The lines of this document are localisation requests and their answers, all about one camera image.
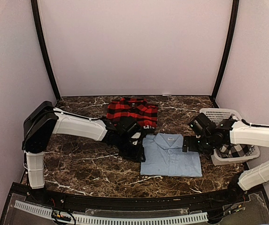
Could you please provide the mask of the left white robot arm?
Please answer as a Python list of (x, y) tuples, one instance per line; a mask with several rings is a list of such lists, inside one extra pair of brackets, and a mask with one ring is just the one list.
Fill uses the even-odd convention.
[(23, 123), (25, 168), (32, 197), (40, 204), (50, 201), (44, 190), (44, 151), (52, 135), (72, 135), (115, 146), (124, 159), (145, 162), (142, 128), (132, 118), (114, 124), (105, 117), (88, 118), (53, 107), (49, 101), (40, 104)]

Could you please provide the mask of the red black plaid shirt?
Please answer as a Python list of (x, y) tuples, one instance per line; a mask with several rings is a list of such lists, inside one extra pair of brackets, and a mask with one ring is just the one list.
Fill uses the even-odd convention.
[(158, 106), (148, 103), (145, 98), (123, 97), (108, 105), (106, 117), (115, 124), (121, 119), (132, 117), (142, 128), (155, 129)]

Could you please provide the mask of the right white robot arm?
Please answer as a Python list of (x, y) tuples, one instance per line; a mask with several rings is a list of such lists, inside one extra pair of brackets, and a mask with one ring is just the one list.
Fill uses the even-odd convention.
[[(269, 125), (247, 123), (244, 119), (223, 119), (212, 122), (205, 114), (194, 117), (188, 126), (196, 135), (195, 148), (199, 152), (211, 153), (223, 145), (252, 145), (269, 148)], [(224, 192), (224, 200), (234, 203), (242, 191), (269, 181), (269, 160), (239, 174), (233, 186)]]

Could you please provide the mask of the light blue long sleeve shirt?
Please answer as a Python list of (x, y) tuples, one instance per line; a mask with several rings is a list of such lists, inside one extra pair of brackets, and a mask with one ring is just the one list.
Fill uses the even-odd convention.
[(140, 174), (146, 176), (202, 177), (197, 152), (182, 152), (184, 137), (179, 134), (147, 135), (143, 139), (146, 160)]

